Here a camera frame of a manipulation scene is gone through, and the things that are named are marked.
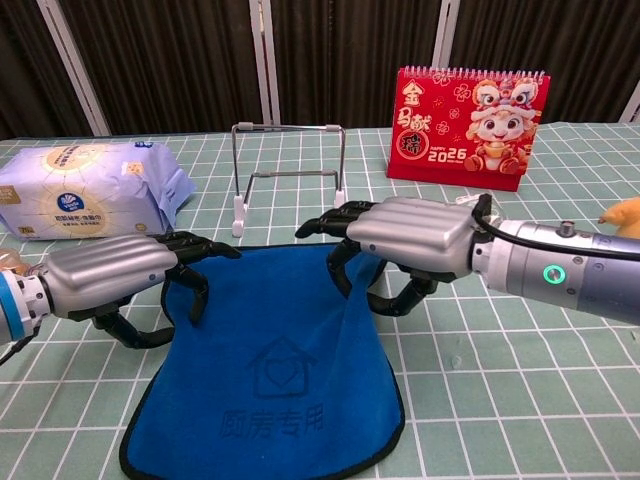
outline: green indicator light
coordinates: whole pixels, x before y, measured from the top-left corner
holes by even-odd
[[[565,278],[567,278],[567,273],[560,265],[549,265],[542,272],[542,276],[551,285],[558,285],[564,282]]]

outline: red calendar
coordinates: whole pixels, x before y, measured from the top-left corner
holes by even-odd
[[[517,191],[550,82],[544,72],[400,69],[387,176]]]

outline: green grid mat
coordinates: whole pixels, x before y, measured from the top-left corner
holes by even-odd
[[[0,142],[0,164],[24,146],[165,142],[197,184],[179,229],[234,245],[297,242],[297,225],[332,207],[331,178],[257,179],[242,239],[231,236],[229,134]],[[453,202],[480,190],[385,177],[389,129],[350,130],[349,200],[391,195]],[[256,169],[338,167],[328,133],[239,136],[240,188]],[[492,192],[510,219],[613,233],[602,212],[640,191],[640,127],[541,126],[517,193]],[[78,241],[20,243],[35,264]],[[316,237],[308,241],[329,240]],[[385,294],[406,275],[390,268]],[[139,329],[167,325],[160,288],[123,309]],[[394,452],[357,478],[640,478],[640,328],[487,291],[469,276],[442,284],[407,317],[376,317],[395,369],[407,425]],[[0,369],[0,478],[120,479],[124,429],[168,347],[130,351],[90,322],[49,319],[40,336]]]

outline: calendar spiral binding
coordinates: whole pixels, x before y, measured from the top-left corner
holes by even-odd
[[[542,84],[544,81],[544,70],[531,71],[531,70],[516,70],[514,71],[496,71],[496,70],[482,70],[472,68],[440,68],[440,67],[416,67],[406,66],[404,67],[404,74],[407,77],[433,77],[435,75],[446,75],[447,77],[457,79],[469,79],[469,80],[519,80],[521,78],[532,79],[538,84]]]

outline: wet wipes package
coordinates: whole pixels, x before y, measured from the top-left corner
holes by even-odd
[[[21,239],[159,234],[194,190],[160,143],[24,148],[0,170],[0,221]]]

